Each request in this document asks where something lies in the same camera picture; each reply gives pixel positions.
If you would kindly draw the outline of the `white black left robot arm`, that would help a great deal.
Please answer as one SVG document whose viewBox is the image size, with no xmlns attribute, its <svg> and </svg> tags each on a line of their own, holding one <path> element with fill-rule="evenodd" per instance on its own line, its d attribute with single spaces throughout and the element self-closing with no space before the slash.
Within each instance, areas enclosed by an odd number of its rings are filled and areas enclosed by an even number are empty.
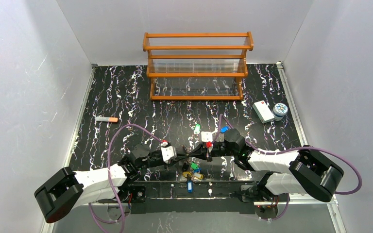
<svg viewBox="0 0 373 233">
<path fill-rule="evenodd" d="M 128 183 L 137 180 L 142 169 L 171 165 L 184 159 L 187 150 L 164 142 L 151 151 L 145 144 L 136 145 L 109 168 L 91 171 L 60 169 L 34 192 L 34 197 L 47 223 L 64 218 L 72 209 L 104 199 L 113 199 Z"/>
</svg>

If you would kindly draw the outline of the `yellow key tag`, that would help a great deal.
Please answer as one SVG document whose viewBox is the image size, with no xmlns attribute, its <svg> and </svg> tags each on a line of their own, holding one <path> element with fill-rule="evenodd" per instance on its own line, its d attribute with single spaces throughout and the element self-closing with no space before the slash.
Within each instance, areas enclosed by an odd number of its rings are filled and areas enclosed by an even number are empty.
<svg viewBox="0 0 373 233">
<path fill-rule="evenodd" d="M 201 173 L 194 173 L 192 175 L 192 180 L 194 181 L 202 181 L 204 179 L 204 175 Z"/>
</svg>

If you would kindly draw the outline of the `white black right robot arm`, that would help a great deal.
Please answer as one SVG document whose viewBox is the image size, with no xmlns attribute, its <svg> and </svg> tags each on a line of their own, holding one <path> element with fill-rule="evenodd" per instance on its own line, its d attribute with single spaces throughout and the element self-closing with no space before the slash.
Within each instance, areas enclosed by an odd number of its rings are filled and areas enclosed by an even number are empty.
<svg viewBox="0 0 373 233">
<path fill-rule="evenodd" d="M 270 200 L 282 194 L 308 194 L 329 202 L 344 176 L 343 169 L 317 150 L 302 147 L 289 152 L 267 152 L 250 147 L 236 129 L 228 129 L 223 141 L 204 141 L 187 153 L 189 157 L 211 161 L 232 156 L 243 170 L 265 171 L 261 180 L 239 192 L 254 200 Z"/>
</svg>

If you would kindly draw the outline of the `blue key tag with key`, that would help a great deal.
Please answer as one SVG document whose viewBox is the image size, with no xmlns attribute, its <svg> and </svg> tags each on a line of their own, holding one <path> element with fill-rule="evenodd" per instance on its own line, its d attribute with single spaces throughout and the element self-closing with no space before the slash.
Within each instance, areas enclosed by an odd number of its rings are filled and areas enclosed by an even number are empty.
<svg viewBox="0 0 373 233">
<path fill-rule="evenodd" d="M 222 127 L 222 128 L 220 129 L 220 133 L 225 133 L 225 132 L 227 132 L 229 129 L 230 129 L 229 126 Z"/>
</svg>

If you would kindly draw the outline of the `cluster of tagged keys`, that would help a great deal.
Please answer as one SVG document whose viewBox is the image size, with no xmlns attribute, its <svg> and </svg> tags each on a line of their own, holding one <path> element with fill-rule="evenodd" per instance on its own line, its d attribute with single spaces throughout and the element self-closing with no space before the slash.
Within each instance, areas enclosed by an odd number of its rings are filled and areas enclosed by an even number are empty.
<svg viewBox="0 0 373 233">
<path fill-rule="evenodd" d="M 185 161 L 182 165 L 182 176 L 186 178 L 188 181 L 193 181 L 193 182 L 201 182 L 201 181 L 194 181 L 192 180 L 192 175 L 194 173 L 201 173 L 201 168 L 199 167 L 197 170 L 193 170 L 190 166 L 191 163 L 195 162 L 190 162 L 190 161 Z"/>
</svg>

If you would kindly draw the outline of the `blue key tag front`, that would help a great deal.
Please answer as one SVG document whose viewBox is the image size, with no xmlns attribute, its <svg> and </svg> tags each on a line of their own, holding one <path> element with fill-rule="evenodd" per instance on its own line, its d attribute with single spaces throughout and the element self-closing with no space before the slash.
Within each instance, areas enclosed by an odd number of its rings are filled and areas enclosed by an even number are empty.
<svg viewBox="0 0 373 233">
<path fill-rule="evenodd" d="M 187 191 L 188 191 L 188 193 L 192 193 L 194 191 L 193 181 L 187 181 Z"/>
</svg>

